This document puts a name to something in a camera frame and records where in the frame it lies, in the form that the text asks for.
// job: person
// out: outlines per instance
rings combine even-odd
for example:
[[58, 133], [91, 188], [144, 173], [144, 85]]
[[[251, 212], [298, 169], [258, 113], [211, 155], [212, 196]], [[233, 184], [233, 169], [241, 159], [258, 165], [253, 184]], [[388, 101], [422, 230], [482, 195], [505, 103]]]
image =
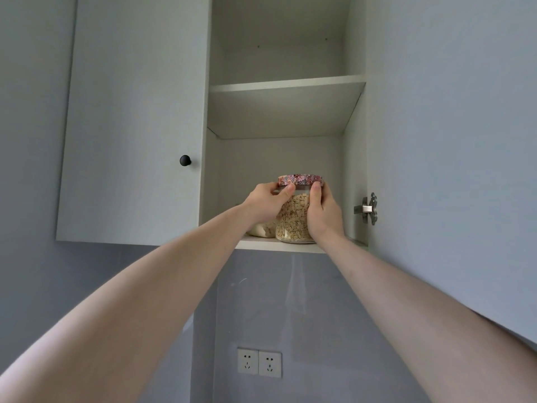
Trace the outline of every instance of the person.
[[[260, 184], [242, 203], [98, 288], [0, 377], [2, 403], [134, 402], [238, 241], [295, 187]], [[434, 403], [537, 401], [537, 355], [453, 298], [345, 238], [326, 184], [308, 228]]]

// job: electrical outlet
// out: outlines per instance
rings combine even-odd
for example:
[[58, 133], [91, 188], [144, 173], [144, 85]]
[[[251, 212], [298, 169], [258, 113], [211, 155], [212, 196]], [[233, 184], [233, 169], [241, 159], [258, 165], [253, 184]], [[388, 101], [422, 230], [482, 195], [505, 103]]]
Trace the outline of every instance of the electrical outlet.
[[281, 378], [281, 353], [259, 352], [259, 374]]
[[251, 349], [237, 350], [237, 370], [239, 373], [257, 374], [259, 352]]

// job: metal hinge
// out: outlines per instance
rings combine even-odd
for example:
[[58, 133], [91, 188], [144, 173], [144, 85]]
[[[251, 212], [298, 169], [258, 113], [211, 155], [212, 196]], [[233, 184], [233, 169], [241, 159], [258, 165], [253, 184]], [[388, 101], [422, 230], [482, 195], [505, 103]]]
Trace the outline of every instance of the metal hinge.
[[367, 223], [367, 216], [371, 216], [371, 224], [374, 225], [379, 218], [376, 212], [376, 195], [371, 193], [371, 201], [367, 204], [367, 196], [362, 200], [362, 204], [354, 207], [355, 215], [362, 215], [362, 220]]

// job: glass jar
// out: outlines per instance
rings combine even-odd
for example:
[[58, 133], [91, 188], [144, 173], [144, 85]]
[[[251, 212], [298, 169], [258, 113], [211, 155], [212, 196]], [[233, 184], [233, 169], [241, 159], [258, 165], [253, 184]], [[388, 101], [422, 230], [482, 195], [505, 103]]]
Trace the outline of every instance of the glass jar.
[[278, 188], [283, 189], [290, 183], [296, 190], [280, 210], [276, 220], [276, 239], [285, 243], [315, 243], [308, 231], [309, 193], [313, 182], [323, 184], [319, 175], [292, 174], [278, 178]]

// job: cabinet door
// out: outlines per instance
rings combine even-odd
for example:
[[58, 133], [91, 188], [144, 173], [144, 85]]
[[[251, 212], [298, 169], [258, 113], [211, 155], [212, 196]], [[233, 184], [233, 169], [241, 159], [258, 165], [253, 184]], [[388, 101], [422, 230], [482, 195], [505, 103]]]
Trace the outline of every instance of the cabinet door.
[[369, 247], [535, 342], [537, 1], [482, 1], [368, 0]]
[[158, 245], [198, 225], [210, 10], [78, 0], [58, 240]]

